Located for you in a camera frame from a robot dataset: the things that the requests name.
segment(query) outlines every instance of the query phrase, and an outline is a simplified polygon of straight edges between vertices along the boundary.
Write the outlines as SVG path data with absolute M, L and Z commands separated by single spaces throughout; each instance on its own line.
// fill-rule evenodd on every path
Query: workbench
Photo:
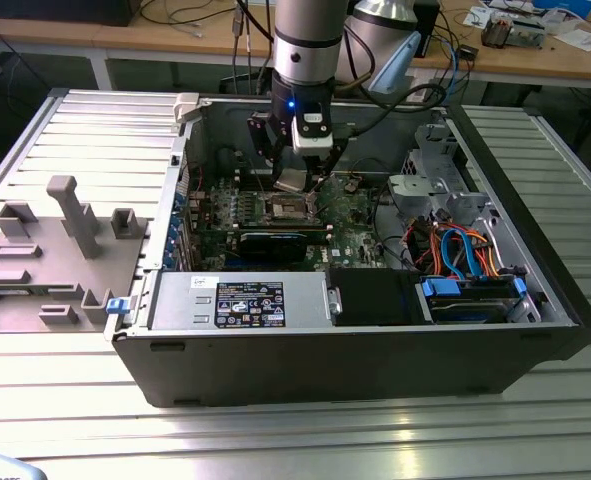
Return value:
M 200 5 L 201 0 L 168 0 L 171 10 Z M 481 30 L 461 25 L 465 11 L 474 0 L 445 0 L 445 15 L 453 31 L 466 43 L 479 48 L 471 80 L 513 83 L 521 85 L 550 85 L 591 88 L 591 52 L 571 47 L 548 37 L 544 47 L 525 49 L 510 47 L 496 50 L 481 45 Z M 179 18 L 195 18 L 230 8 L 232 3 L 215 0 L 205 8 L 184 12 Z M 251 7 L 256 18 L 265 24 L 264 9 Z M 156 20 L 166 21 L 161 1 L 147 9 Z M 203 38 L 196 38 L 167 25 L 156 25 L 136 16 L 128 27 L 108 27 L 62 22 L 0 19 L 0 34 L 21 53 L 63 55 L 87 58 L 93 68 L 100 90 L 113 90 L 107 66 L 109 59 L 149 60 L 176 63 L 209 63 L 230 65 L 233 52 L 231 33 L 232 13 L 203 20 L 197 29 Z M 238 50 L 240 65 L 246 64 L 245 40 Z M 0 51 L 7 50 L 0 42 Z M 260 66 L 268 54 L 266 40 L 252 29 L 251 63 Z M 433 41 L 426 58 L 414 59 L 408 76 L 415 83 L 424 83 L 441 76 L 449 68 L 448 59 L 439 42 Z
M 98 216 L 129 207 L 155 222 L 176 135 L 174 101 L 173 94 L 93 91 L 47 98 L 0 165 L 0 208 L 30 200 L 37 215 L 61 216 L 44 188 L 66 174 Z M 502 119 L 518 116 L 512 110 L 500 113 L 485 121 L 517 123 Z M 591 246 L 591 213 L 566 208 L 578 197 L 552 199 L 591 188 L 591 176 L 578 162 L 560 161 L 552 174 L 537 170 L 536 160 L 513 162 L 507 175 L 520 193 L 541 197 L 531 201 L 542 209 L 542 228 L 571 258 L 581 242 Z M 587 222 L 579 230 L 569 225 L 578 216 Z M 572 253 L 569 265 L 591 302 L 591 248 L 584 255 Z M 590 480 L 591 346 L 538 366 L 502 395 L 157 409 L 101 331 L 0 334 L 0 453 L 50 480 L 150 480 L 160 472 L 213 480 Z

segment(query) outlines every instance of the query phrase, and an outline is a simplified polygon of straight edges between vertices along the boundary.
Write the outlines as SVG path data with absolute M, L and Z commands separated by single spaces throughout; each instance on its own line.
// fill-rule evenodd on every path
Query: slotted metal surface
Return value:
M 521 109 L 465 111 L 591 303 L 590 174 L 543 120 Z
M 76 101 L 101 95 L 74 94 Z M 76 125 L 67 118 L 57 124 Z M 89 188 L 124 172 L 130 177 L 123 188 L 158 188 L 158 173 L 141 168 L 155 160 L 123 159 L 130 170 L 106 161 L 102 172 L 81 168 L 87 162 L 80 159 L 67 161 L 70 171 L 77 165 L 106 178 Z M 61 170 L 20 169 L 9 178 L 28 187 L 44 171 Z M 556 178 L 578 183 L 572 169 L 567 175 Z M 539 210 L 542 218 L 562 215 Z M 582 231 L 591 232 L 591 221 L 550 221 L 546 228 L 552 240 L 572 245 Z M 569 265 L 591 292 L 591 263 Z M 50 480 L 591 480 L 591 346 L 568 362 L 542 364 L 501 396 L 156 409 L 101 334 L 0 335 L 0 452 L 31 461 Z

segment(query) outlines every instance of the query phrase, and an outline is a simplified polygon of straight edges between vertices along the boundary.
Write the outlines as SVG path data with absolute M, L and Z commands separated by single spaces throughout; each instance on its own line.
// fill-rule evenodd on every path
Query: metal bracket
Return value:
M 186 122 L 199 114 L 199 93 L 180 93 L 173 105 L 173 115 L 177 123 Z

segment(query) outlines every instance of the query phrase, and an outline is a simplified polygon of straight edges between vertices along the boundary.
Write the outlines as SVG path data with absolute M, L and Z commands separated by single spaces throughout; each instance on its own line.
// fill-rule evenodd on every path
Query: blue latch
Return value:
M 513 280 L 513 285 L 515 285 L 515 289 L 520 297 L 525 297 L 528 293 L 528 289 L 526 288 L 526 283 L 521 278 L 516 278 Z
M 444 295 L 461 295 L 457 280 L 452 278 L 427 278 L 422 283 L 422 290 L 425 297 L 433 295 L 440 297 Z
M 111 298 L 106 304 L 106 313 L 109 315 L 124 315 L 131 311 L 131 297 Z

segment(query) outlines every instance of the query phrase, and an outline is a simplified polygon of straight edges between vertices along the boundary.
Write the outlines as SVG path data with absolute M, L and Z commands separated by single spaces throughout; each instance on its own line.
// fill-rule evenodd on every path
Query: connector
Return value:
M 233 15 L 233 36 L 239 38 L 244 32 L 244 12 L 239 6 L 235 9 L 235 15 Z

